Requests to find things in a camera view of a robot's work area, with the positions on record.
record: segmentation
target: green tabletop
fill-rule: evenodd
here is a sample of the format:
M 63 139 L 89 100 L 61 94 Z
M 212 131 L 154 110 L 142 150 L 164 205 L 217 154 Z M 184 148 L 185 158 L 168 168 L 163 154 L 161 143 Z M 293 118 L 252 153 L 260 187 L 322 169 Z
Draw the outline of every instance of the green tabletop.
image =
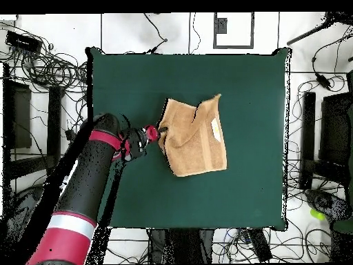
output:
M 172 174 L 158 144 L 123 171 L 111 226 L 284 226 L 283 129 L 288 49 L 261 55 L 103 55 L 92 48 L 94 114 L 157 124 L 165 99 L 193 106 L 221 93 L 228 169 Z M 99 214 L 110 191 L 112 171 Z

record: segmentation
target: electrical wire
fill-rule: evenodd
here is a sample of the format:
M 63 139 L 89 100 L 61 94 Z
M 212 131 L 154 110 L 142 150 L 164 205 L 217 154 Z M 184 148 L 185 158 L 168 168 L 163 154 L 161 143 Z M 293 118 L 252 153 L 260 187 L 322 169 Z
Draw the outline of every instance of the electrical wire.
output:
M 158 36 L 161 38 L 161 40 L 164 42 L 168 41 L 168 39 L 164 38 L 161 36 L 161 34 L 159 33 L 159 29 L 155 26 L 155 24 L 150 20 L 150 18 L 146 15 L 146 13 L 143 13 L 143 15 L 145 15 L 145 18 L 154 26 L 154 28 L 156 29 Z
M 199 46 L 200 46 L 200 43 L 201 43 L 201 37 L 199 35 L 199 33 L 195 30 L 195 27 L 194 27 L 194 23 L 195 23 L 195 17 L 196 17 L 196 12 L 194 13 L 194 19 L 192 21 L 192 29 L 194 30 L 194 32 L 197 34 L 197 36 L 199 37 L 199 43 L 197 44 L 197 47 L 191 52 L 191 54 L 193 54 L 196 50 L 199 49 Z

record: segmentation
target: brown towel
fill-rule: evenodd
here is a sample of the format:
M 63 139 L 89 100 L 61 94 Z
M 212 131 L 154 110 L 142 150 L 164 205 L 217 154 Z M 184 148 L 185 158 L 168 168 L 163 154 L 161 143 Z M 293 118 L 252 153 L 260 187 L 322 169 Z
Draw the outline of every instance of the brown towel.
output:
M 227 157 L 218 102 L 221 95 L 203 101 L 198 107 L 167 99 L 159 129 L 159 146 L 178 177 L 227 168 Z

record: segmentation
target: black chair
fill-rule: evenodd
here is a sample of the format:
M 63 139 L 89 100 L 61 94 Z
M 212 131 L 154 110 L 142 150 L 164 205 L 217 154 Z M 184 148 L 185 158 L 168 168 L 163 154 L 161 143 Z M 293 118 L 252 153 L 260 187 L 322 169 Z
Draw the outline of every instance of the black chair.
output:
M 353 25 L 353 14 L 349 12 L 326 12 L 325 18 L 326 20 L 323 24 L 315 27 L 314 29 L 310 30 L 309 32 L 306 32 L 305 34 L 302 34 L 290 40 L 289 42 L 287 42 L 287 46 L 290 46 L 293 43 L 300 41 L 301 39 L 309 37 L 310 35 L 313 35 L 315 32 L 323 30 L 324 28 L 329 28 L 330 26 L 332 26 L 334 23 L 337 23 L 337 22 L 342 24 L 347 24 L 349 26 Z

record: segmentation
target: chair leg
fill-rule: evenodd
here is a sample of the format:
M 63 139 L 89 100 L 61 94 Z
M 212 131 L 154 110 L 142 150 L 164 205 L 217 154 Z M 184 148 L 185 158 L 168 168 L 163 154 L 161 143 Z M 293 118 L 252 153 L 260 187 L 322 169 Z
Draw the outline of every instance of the chair leg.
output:
M 323 24 L 321 24 L 320 26 L 317 26 L 316 28 L 306 32 L 305 34 L 302 34 L 292 40 L 290 40 L 289 42 L 287 42 L 287 46 L 292 45 L 293 43 L 296 43 L 297 41 L 300 41 L 301 39 L 304 39 L 306 37 L 309 37 L 310 35 L 313 35 L 315 32 L 318 32 L 320 30 L 323 30 L 324 28 L 328 28 L 332 25 L 333 23 L 330 22 L 325 22 Z

